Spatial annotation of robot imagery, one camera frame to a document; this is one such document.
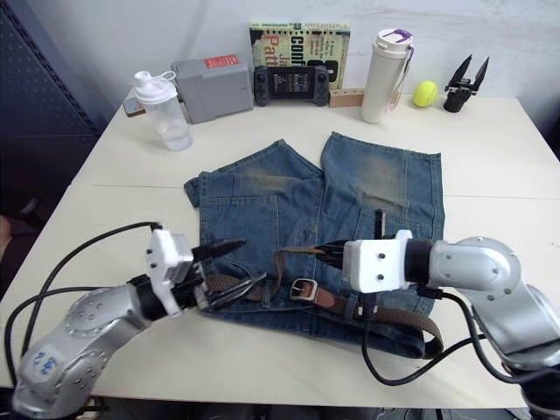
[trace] tennis ball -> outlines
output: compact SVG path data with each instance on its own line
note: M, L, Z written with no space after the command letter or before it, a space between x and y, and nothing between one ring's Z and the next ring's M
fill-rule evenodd
M412 95L412 101L417 107L425 108L434 103L437 97L438 85L431 80L426 80L418 85Z

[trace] book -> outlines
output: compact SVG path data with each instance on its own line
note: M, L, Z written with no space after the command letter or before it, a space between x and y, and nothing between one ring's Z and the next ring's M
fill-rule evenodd
M329 88L342 88L349 24L255 22L249 27L257 66L325 66Z

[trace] jeans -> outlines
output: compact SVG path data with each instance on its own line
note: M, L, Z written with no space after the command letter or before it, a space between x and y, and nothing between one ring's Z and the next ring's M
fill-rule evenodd
M386 212L386 234L410 229L415 238L441 239L444 227L440 155L363 143L332 133L321 156L323 171L284 140L185 184L200 209L200 242L246 238L247 244L215 259L207 270L234 277L264 271L277 275L275 253L284 247L311 247L336 240L373 239L375 210ZM348 297L345 316L289 299L296 278ZM283 283L261 302L247 299L209 316L290 333L360 343L362 325L352 314L358 293L340 270L312 255L290 255ZM377 304L428 315L432 301L415 288L379 293ZM418 331L372 324L370 346L421 358Z

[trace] metal buckle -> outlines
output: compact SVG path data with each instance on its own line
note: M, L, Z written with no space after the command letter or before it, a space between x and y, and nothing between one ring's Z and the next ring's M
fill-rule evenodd
M309 296L302 296L299 293L305 291L304 286L302 285L303 282L311 283L313 286L311 288L311 293ZM312 280L310 278L298 278L294 280L294 283L291 284L290 289L290 299L291 300L304 300L304 301L312 301L317 296L317 281Z

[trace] white thermos bottle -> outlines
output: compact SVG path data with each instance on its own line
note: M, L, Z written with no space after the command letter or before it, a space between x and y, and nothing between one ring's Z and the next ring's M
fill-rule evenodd
M361 117L368 123L380 122L398 103L413 52L410 32L384 29L377 34L361 104Z
M150 72L134 75L136 98L143 105L157 133L170 151L182 151L193 144L191 132L171 82L175 72L152 76Z

